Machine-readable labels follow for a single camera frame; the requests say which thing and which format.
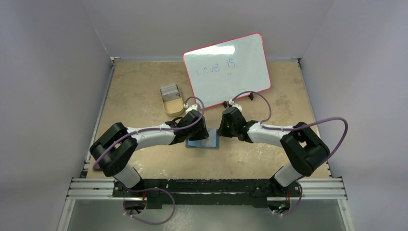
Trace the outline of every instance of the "black mounting bracket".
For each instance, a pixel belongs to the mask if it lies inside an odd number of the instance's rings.
[[[144,179],[143,188],[161,188],[172,194],[178,205],[251,205],[255,208],[278,209],[284,200],[272,201],[268,197],[286,198],[288,191],[299,196],[296,182],[288,187],[276,185],[270,179]],[[143,197],[142,192],[128,192],[115,181],[113,197]],[[161,191],[146,194],[147,209],[161,209],[171,205],[170,197]]]
[[[250,94],[248,95],[248,97],[249,97],[249,99],[250,99],[251,101],[254,100],[254,94],[253,94],[253,93],[250,93]],[[231,105],[229,105],[227,101],[222,102],[222,105],[224,106],[224,108],[231,107]]]

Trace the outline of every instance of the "whiteboard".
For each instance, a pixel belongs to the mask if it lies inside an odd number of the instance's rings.
[[[205,107],[271,87],[262,36],[254,33],[183,54],[194,96]]]

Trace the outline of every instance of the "metal frame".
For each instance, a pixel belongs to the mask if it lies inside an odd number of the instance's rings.
[[[112,60],[112,70],[109,76],[109,83],[106,86],[103,102],[99,111],[99,115],[95,124],[95,128],[92,134],[91,146],[95,141],[96,133],[98,132],[99,122],[103,113],[103,109],[106,102],[106,97],[109,92],[109,88],[112,82],[113,74],[117,63],[120,62],[120,58],[113,58]],[[298,60],[289,60],[288,62],[298,63],[299,70],[300,64]],[[90,168],[91,155],[88,152],[85,158],[85,164],[83,171],[88,171]],[[351,216],[350,208],[347,203],[347,194],[344,188],[343,179],[331,178],[332,174],[330,172],[330,166],[326,162],[326,167],[329,172],[329,179],[302,179],[300,184],[303,188],[302,200],[337,200],[340,214],[342,216],[344,227],[346,231],[354,231],[355,226],[353,224],[353,219]],[[64,209],[61,215],[60,223],[58,225],[57,231],[66,231],[69,226],[72,211],[75,207],[76,200],[124,200],[122,197],[112,197],[112,192],[114,190],[114,180],[113,179],[72,179],[70,187],[67,193],[66,201],[64,204]],[[284,200],[283,197],[268,197],[268,201]],[[126,200],[141,201],[140,197],[126,198]]]

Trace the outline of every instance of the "wire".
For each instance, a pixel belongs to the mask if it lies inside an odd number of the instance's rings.
[[[135,217],[132,214],[128,213],[126,211],[126,206],[125,206],[126,201],[124,200],[123,201],[123,209],[125,211],[125,215],[128,215],[130,218],[133,218],[135,220],[138,220],[138,221],[140,221],[142,223],[145,223],[145,224],[148,224],[148,225],[162,225],[162,224],[168,222],[173,217],[174,211],[176,210],[176,202],[174,201],[174,197],[168,191],[166,191],[164,189],[161,189],[161,188],[148,188],[148,189],[142,189],[142,190],[133,190],[133,189],[127,188],[125,185],[123,185],[123,188],[125,188],[127,191],[129,191],[131,193],[141,193],[141,192],[148,192],[148,191],[162,191],[162,192],[166,193],[170,197],[171,201],[173,202],[173,210],[171,211],[171,214],[167,219],[165,219],[163,221],[160,221],[160,222],[151,222],[151,221],[146,221],[146,220],[140,219],[140,218]]]
[[[203,101],[202,101],[200,98],[195,97],[195,96],[190,96],[189,98],[187,98],[187,99],[184,101],[184,103],[186,103],[189,99],[197,99],[197,100],[201,103],[201,106],[202,106],[201,115],[198,117],[198,119],[197,119],[196,121],[194,121],[193,123],[191,123],[191,124],[189,124],[189,125],[187,125],[187,126],[181,127],[181,128],[143,128],[143,129],[140,129],[140,130],[136,130],[136,131],[130,132],[130,133],[128,133],[128,134],[122,136],[121,138],[119,138],[119,139],[116,140],[115,142],[113,142],[113,143],[111,144],[111,146],[109,146],[109,147],[101,154],[101,156],[99,156],[99,158],[96,159],[95,163],[94,163],[93,166],[92,166],[92,169],[95,171],[95,170],[96,170],[96,167],[97,167],[98,164],[99,164],[99,162],[106,156],[106,154],[107,154],[112,148],[114,148],[115,145],[117,145],[118,143],[120,143],[122,140],[126,139],[126,138],[129,137],[129,136],[132,136],[132,135],[134,135],[134,134],[138,134],[139,132],[156,131],[156,130],[163,130],[163,131],[180,131],[180,130],[183,130],[183,129],[191,128],[192,126],[196,125],[198,122],[200,122],[200,120],[201,120],[201,119],[203,118],[203,116],[204,116],[204,111],[205,111],[204,103],[203,103]],[[135,217],[135,216],[133,216],[132,214],[129,214],[128,212],[126,212],[125,201],[124,201],[123,208],[124,208],[124,210],[125,210],[125,214],[128,215],[129,217],[131,217],[131,218],[133,218],[133,219],[136,219],[136,220],[138,220],[138,221],[140,221],[140,222],[142,222],[142,223],[149,224],[149,225],[161,225],[161,224],[164,224],[164,223],[168,222],[168,221],[173,217],[174,211],[176,210],[176,202],[174,201],[173,196],[172,196],[168,191],[166,191],[166,190],[164,190],[164,189],[160,189],[160,188],[148,188],[148,189],[142,189],[142,190],[133,190],[133,189],[127,188],[124,184],[123,184],[123,187],[124,187],[127,191],[129,191],[129,192],[131,192],[131,193],[140,193],[140,192],[148,192],[148,191],[162,191],[162,192],[166,193],[166,194],[170,197],[171,201],[173,202],[173,211],[171,212],[170,216],[169,216],[167,219],[165,219],[164,221],[161,221],[161,222],[150,222],[150,221],[146,221],[146,220],[140,219],[140,218],[138,218],[138,217]]]
[[[346,121],[344,118],[342,118],[342,117],[330,117],[330,118],[322,119],[322,120],[319,120],[319,121],[316,121],[316,122],[313,122],[313,123],[310,123],[310,124],[306,124],[306,125],[303,125],[303,126],[300,126],[300,127],[297,127],[297,128],[272,128],[272,127],[266,127],[266,126],[263,125],[263,123],[266,122],[266,121],[268,121],[268,120],[270,120],[270,118],[272,117],[272,107],[270,106],[269,101],[268,101],[263,95],[261,95],[260,93],[258,93],[258,92],[256,92],[256,91],[248,90],[248,91],[244,91],[244,92],[241,92],[241,93],[239,93],[238,95],[236,95],[234,98],[232,98],[232,101],[234,101],[234,100],[235,100],[237,97],[239,97],[240,95],[243,95],[243,94],[246,94],[246,93],[253,93],[253,94],[259,95],[259,96],[260,96],[262,99],[264,99],[265,102],[267,103],[268,109],[269,109],[269,116],[268,116],[268,118],[266,118],[266,119],[260,121],[261,127],[264,128],[264,129],[266,129],[266,130],[299,131],[299,130],[302,130],[302,129],[305,129],[305,128],[310,128],[310,127],[312,127],[312,126],[315,126],[315,125],[318,125],[318,124],[322,124],[322,123],[326,123],[326,122],[329,122],[329,121],[341,120],[341,121],[344,123],[344,131],[343,131],[343,134],[342,134],[342,136],[341,136],[339,142],[337,143],[337,145],[333,148],[333,150],[331,151],[331,153],[327,156],[326,159],[324,159],[324,161],[323,161],[321,164],[323,164],[324,162],[326,162],[330,157],[332,157],[332,156],[334,155],[334,153],[339,149],[340,145],[343,143],[343,141],[344,141],[344,139],[345,139],[345,136],[346,136],[347,131],[348,131],[348,123],[347,123],[347,121]],[[302,189],[302,186],[301,186],[300,183],[299,183],[299,180],[300,180],[301,178],[299,178],[299,179],[296,181],[296,183],[299,185],[299,188],[300,188],[299,200],[296,202],[296,204],[293,206],[292,209],[288,210],[288,212],[286,212],[286,213],[284,213],[284,214],[282,214],[282,215],[288,215],[288,214],[292,213],[292,211],[295,210],[295,209],[299,206],[300,201],[302,200],[302,195],[303,195],[303,189]]]
[[[291,200],[291,190],[290,189],[288,190],[288,196],[287,196],[286,200],[287,201]]]
[[[128,133],[128,134],[122,136],[121,138],[119,138],[119,139],[116,140],[115,142],[113,142],[113,143],[111,144],[111,146],[109,146],[109,147],[101,154],[101,156],[99,156],[99,158],[96,159],[95,163],[94,163],[93,166],[92,166],[92,169],[95,171],[95,170],[96,170],[96,166],[97,166],[97,165],[99,164],[99,162],[106,156],[106,154],[107,154],[112,148],[114,148],[115,145],[117,145],[118,143],[120,143],[122,140],[126,139],[126,138],[129,137],[129,136],[138,134],[139,132],[145,132],[145,131],[158,131],[158,130],[162,130],[162,131],[180,131],[180,130],[184,130],[184,129],[187,129],[187,128],[191,128],[192,126],[196,125],[196,124],[197,124],[198,122],[200,122],[200,120],[203,118],[205,108],[204,108],[204,103],[203,103],[203,101],[202,101],[200,98],[195,97],[195,96],[190,96],[189,98],[187,98],[187,99],[184,101],[184,103],[186,103],[189,99],[193,99],[193,98],[194,98],[194,99],[197,99],[197,100],[201,103],[201,105],[202,105],[203,107],[202,107],[201,115],[200,115],[200,116],[198,117],[198,119],[197,119],[196,121],[194,121],[192,124],[189,124],[189,125],[187,125],[187,126],[185,126],[185,127],[181,127],[181,128],[142,128],[142,129],[140,129],[140,130],[136,130],[136,131],[130,132],[130,133]]]
[[[294,206],[293,206],[291,209],[289,209],[286,213],[281,213],[282,216],[286,216],[286,215],[292,213],[292,212],[299,206],[300,201],[302,200],[303,188],[302,188],[302,186],[300,185],[300,182],[299,182],[298,180],[296,181],[296,183],[299,185],[299,190],[300,190],[299,200],[297,200],[296,204],[294,204]]]
[[[143,202],[144,205],[146,205],[146,200],[145,200],[145,199],[146,199],[146,195],[147,195],[147,192],[144,192],[144,193],[143,193],[143,197],[142,197],[142,199],[141,199],[141,201]]]

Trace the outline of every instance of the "white enclosure wall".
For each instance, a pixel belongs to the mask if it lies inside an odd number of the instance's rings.
[[[358,230],[408,230],[408,1],[336,0],[302,59],[317,119],[350,130],[329,161]],[[343,126],[319,127],[333,147]]]
[[[269,59],[300,58],[334,0],[84,0],[110,56],[179,59],[261,32]]]
[[[80,0],[0,1],[0,230],[57,228],[109,72]]]

